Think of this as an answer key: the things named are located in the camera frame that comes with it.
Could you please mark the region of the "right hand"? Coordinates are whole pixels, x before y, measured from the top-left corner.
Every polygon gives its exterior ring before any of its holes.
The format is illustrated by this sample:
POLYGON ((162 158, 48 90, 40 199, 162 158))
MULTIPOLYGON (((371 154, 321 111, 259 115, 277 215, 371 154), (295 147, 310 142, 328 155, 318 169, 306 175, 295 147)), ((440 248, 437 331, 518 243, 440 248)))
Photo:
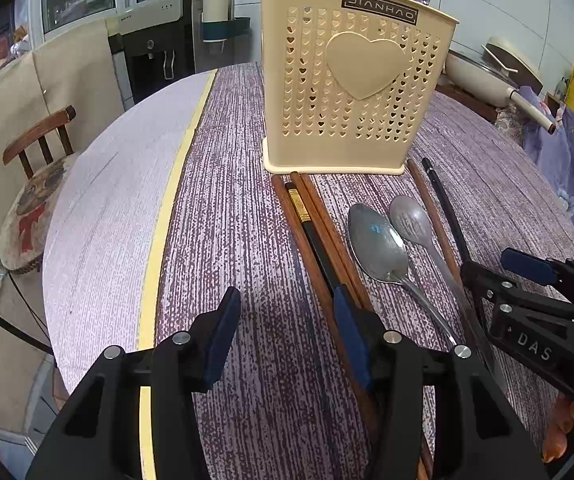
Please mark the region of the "right hand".
POLYGON ((546 464, 564 455, 568 445, 567 435, 573 429, 574 402, 560 393, 553 405, 549 426, 542 444, 542 457, 546 464))

